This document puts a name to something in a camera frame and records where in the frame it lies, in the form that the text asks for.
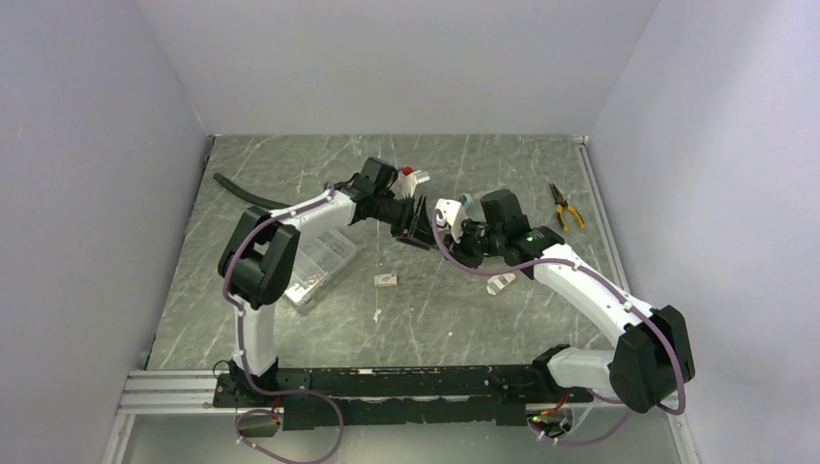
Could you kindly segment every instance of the clear plastic box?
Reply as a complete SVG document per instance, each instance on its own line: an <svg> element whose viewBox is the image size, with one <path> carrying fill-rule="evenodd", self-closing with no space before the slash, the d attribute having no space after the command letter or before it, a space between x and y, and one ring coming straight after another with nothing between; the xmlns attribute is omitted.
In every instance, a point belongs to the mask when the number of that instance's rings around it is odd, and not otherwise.
<svg viewBox="0 0 820 464"><path fill-rule="evenodd" d="M337 230L299 242L290 284L285 297L296 306L307 303L316 290L327 283L356 255L356 246Z"/></svg>

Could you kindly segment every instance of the yellow-handled pliers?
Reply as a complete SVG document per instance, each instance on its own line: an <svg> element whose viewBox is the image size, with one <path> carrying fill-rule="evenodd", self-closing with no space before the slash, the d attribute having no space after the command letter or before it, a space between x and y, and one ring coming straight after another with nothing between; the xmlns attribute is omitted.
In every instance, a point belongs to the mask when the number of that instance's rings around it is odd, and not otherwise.
<svg viewBox="0 0 820 464"><path fill-rule="evenodd" d="M564 210L569 211L573 216L575 216L575 220L578 221L578 225L580 225L582 229L586 228L587 224L584 223L584 218L581 217L578 210L576 210L575 207L571 205L566 198L564 198L564 195L561 194L561 191L558 190L557 187L555 187L555 184L550 183L549 190L552 192L552 199L555 200L555 217L558 218L558 225L564 229L564 232L568 232L570 230L567 223L564 222Z"/></svg>

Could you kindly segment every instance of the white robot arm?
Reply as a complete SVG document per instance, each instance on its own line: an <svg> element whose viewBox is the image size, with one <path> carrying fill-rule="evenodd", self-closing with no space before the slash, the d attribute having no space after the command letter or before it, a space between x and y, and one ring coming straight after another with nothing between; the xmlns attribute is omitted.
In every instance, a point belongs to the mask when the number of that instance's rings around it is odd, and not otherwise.
<svg viewBox="0 0 820 464"><path fill-rule="evenodd" d="M445 239L437 230L434 234L445 256L465 271L484 276L508 272L473 269L485 256L504 256L513 270L550 287L578 308L615 347L554 347L541 361L555 384L602 392L634 411L647 412L694 377L686 322L677 309L655 309L627 294L552 230L530 228L508 190L488 194L482 206L486 222L477 222L466 217L460 203L438 200L436 225L450 229Z"/></svg>
<svg viewBox="0 0 820 464"><path fill-rule="evenodd" d="M290 280L299 239L375 218L389 223L400 241L438 246L472 274L498 274L478 268L486 256L503 256L515 270L554 289L592 320L615 349L550 348L533 367L554 391L591 389L646 412L694 376L686 323L677 309L655 309L628 295L583 262L555 232L530 227L509 190L482 198L485 222L468 218L454 200L439 200L435 221L429 221L425 199L413 197L415 186L426 179L426 173L399 171L371 158L351 181L328 186L307 202L285 210L248 209L219 265L226 298L238 301L239 349L232 368L245 370L261 388L273 386L265 379L276 381L275 302ZM398 187L398 195L392 187ZM442 238L439 228L450 233ZM267 248L256 249L263 245Z"/></svg>

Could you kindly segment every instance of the gray marble surface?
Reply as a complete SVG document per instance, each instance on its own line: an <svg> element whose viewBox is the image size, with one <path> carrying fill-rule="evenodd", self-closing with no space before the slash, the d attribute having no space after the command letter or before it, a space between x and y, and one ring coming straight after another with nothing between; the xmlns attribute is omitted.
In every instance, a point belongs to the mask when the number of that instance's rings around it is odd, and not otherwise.
<svg viewBox="0 0 820 464"><path fill-rule="evenodd" d="M566 136L334 135L221 136L205 170L179 265L157 331L149 369L210 368L234 346L233 313L220 295L217 262L248 206L212 178L220 172L261 196L293 203L346 180L369 156L429 171L423 185L436 198L468 192L468 210L496 189L517 194L530 223L559 230L575 251L613 279L611 257L580 160ZM587 219L581 230L558 229L549 182ZM605 348L605 337L567 301L519 274L498 296L486 277L468 275L435 250L402 245L389 227L369 220L345 228L359 251L301 307L277 306L282 366L458 365L528 363L556 343ZM501 267L501 258L485 261ZM397 273L398 287L374 288L373 276ZM378 322L374 313L381 309Z"/></svg>

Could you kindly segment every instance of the black metal base plate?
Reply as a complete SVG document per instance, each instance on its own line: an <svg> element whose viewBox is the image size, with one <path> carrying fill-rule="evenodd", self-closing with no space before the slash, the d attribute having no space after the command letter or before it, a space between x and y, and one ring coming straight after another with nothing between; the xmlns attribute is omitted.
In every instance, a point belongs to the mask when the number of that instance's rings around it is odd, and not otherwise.
<svg viewBox="0 0 820 464"><path fill-rule="evenodd" d="M529 364L281 368L276 375L280 390L311 389L329 395L351 425L466 421L524 425L528 403L557 403L566 392L572 393L571 403L592 401L583 389L545 387ZM273 401L221 374L213 404L267 408ZM286 411L284 430L338 424L336 413L321 398L291 394L280 404Z"/></svg>

